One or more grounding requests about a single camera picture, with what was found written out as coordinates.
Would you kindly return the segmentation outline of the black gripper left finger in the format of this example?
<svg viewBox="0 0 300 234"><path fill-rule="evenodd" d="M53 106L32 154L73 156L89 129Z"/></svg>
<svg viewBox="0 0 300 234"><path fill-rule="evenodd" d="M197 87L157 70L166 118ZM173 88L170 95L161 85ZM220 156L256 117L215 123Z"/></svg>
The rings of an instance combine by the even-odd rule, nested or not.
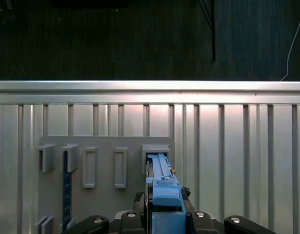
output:
<svg viewBox="0 0 300 234"><path fill-rule="evenodd" d="M93 215L73 225L64 234L145 234L144 192L136 193L134 207L130 211L119 212L109 221L102 215Z"/></svg>

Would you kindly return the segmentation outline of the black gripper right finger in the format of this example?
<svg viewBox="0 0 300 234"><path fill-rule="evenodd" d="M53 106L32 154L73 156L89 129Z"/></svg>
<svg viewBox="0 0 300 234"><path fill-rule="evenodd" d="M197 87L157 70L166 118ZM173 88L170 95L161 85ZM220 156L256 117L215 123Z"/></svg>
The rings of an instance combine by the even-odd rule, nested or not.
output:
<svg viewBox="0 0 300 234"><path fill-rule="evenodd" d="M182 187L182 198L186 211L187 234L275 234L275 232L261 226L243 216L228 216L221 223L205 211L197 211L193 207L189 196L190 189Z"/></svg>

